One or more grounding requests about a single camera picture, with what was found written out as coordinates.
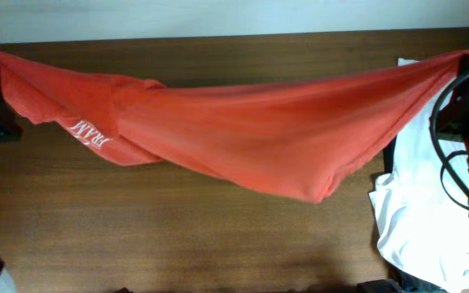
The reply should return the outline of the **red orange soccer t-shirt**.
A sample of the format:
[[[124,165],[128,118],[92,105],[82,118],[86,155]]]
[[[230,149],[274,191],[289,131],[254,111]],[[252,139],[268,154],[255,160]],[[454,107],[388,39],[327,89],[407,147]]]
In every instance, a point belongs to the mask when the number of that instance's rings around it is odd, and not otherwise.
[[[249,190],[319,203],[457,75],[463,50],[347,77],[169,88],[0,51],[2,93],[121,166],[167,160]]]

